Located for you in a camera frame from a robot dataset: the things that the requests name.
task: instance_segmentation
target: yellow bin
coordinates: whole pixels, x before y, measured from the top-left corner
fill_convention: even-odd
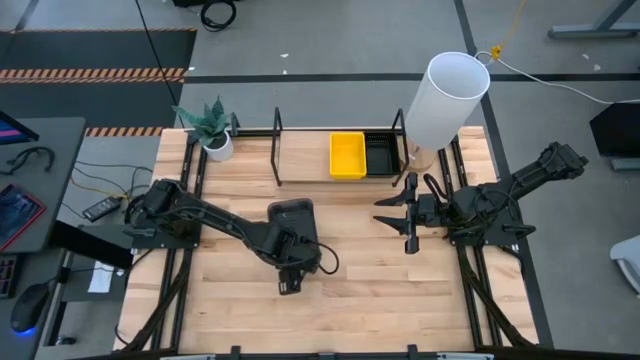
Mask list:
[[[334,179],[358,180],[367,175],[364,133],[340,132],[329,135],[329,174]]]

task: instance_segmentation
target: potted plant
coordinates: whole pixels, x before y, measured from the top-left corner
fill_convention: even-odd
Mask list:
[[[227,122],[229,116],[224,113],[220,96],[218,96],[213,107],[204,104],[204,116],[193,115],[178,106],[173,106],[173,110],[178,116],[193,125],[193,133],[212,160],[224,161],[231,157],[233,143],[229,132],[226,130],[229,125]]]

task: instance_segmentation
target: gray floor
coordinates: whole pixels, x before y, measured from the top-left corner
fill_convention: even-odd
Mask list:
[[[199,27],[196,14],[161,0],[140,0],[150,27]],[[640,40],[551,41],[551,25],[593,22],[615,0],[529,1],[503,60],[531,73],[636,73]],[[0,28],[12,28],[27,0],[0,0]],[[474,40],[488,49],[502,40],[518,1],[464,0]],[[238,18],[220,33],[198,31],[190,76],[421,73],[443,51],[465,51],[452,0],[243,0]],[[623,19],[640,21],[636,4]],[[27,28],[140,28],[130,0],[40,0]],[[506,73],[499,65],[492,73]],[[245,127],[270,126],[279,106],[286,126],[385,125],[405,110],[411,81],[185,85],[181,105],[202,111],[221,95]],[[638,82],[571,83],[605,99],[640,97]],[[557,140],[590,160],[575,181],[548,184],[522,201],[551,334],[557,348],[640,353],[638,299],[608,260],[612,244],[640,233],[640,175],[616,174],[598,156],[588,122],[604,106],[532,83],[494,83],[491,100],[511,170]],[[484,125],[478,108],[469,124]],[[151,166],[157,140],[87,139],[80,159]],[[126,185],[130,170],[90,168]],[[78,175],[78,181],[108,186]],[[142,176],[139,183],[145,181]],[[65,202],[84,209],[101,198],[70,188]],[[61,219],[78,220],[63,209]],[[115,216],[108,221],[117,221]],[[84,304],[70,311],[63,332],[76,346],[42,349],[39,359],[103,354],[113,344],[119,304]],[[76,319],[103,323],[82,328]]]

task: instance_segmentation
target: white cable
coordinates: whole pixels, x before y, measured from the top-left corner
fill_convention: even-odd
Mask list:
[[[476,59],[478,58],[478,55],[488,55],[488,56],[491,58],[491,60],[490,60],[488,63],[484,64],[485,66],[491,65],[491,64],[493,63],[493,58],[491,57],[491,54],[490,54],[489,52],[487,52],[487,51],[479,51],[479,52],[476,54],[476,56],[475,56],[475,57],[476,57]],[[539,82],[539,83],[540,83],[540,84],[542,84],[542,85],[553,86],[553,87],[559,87],[559,88],[563,88],[563,89],[571,90],[571,91],[573,91],[573,92],[575,92],[575,93],[578,93],[578,94],[580,94],[580,95],[582,95],[582,96],[586,97],[586,98],[587,98],[587,99],[589,99],[589,100],[595,101],[595,102],[600,103],[600,104],[604,104],[604,105],[611,105],[611,104],[616,104],[616,103],[635,103],[635,102],[640,102],[640,99],[622,100],[622,101],[604,101],[604,100],[600,100],[600,99],[597,99],[597,98],[595,98],[595,97],[593,97],[593,96],[591,96],[591,95],[589,95],[589,94],[583,93],[582,91],[580,91],[580,90],[578,90],[578,89],[574,89],[574,88],[572,88],[571,86],[562,85],[562,84],[554,84],[554,83],[549,83],[549,82],[546,82],[546,81],[540,80],[540,79],[538,79],[538,78],[537,78],[537,77],[535,77],[535,76],[531,76],[531,75],[529,75],[529,74],[525,73],[525,72],[524,72],[524,71],[522,71],[522,70],[518,70],[518,69],[514,68],[513,66],[511,66],[511,65],[509,65],[509,64],[507,64],[507,63],[505,63],[504,61],[502,61],[502,60],[500,60],[500,59],[498,59],[498,62],[499,62],[500,64],[504,65],[507,69],[509,69],[509,70],[511,70],[511,71],[513,71],[513,72],[515,72],[515,73],[518,73],[518,74],[520,74],[520,75],[526,76],[526,77],[528,77],[529,79],[531,79],[531,80],[533,80],[533,81],[536,81],[536,82]]]

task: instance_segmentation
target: white cylinder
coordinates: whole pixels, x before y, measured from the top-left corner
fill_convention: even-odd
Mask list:
[[[225,161],[228,160],[231,155],[233,155],[233,142],[231,141],[231,136],[229,136],[229,132],[225,131],[225,135],[227,136],[227,141],[221,148],[218,149],[209,149],[208,147],[204,147],[204,150],[209,155],[209,158],[213,161]]]
[[[407,136],[419,147],[441,149],[489,89],[486,67],[467,54],[446,52],[429,62],[405,121]]]

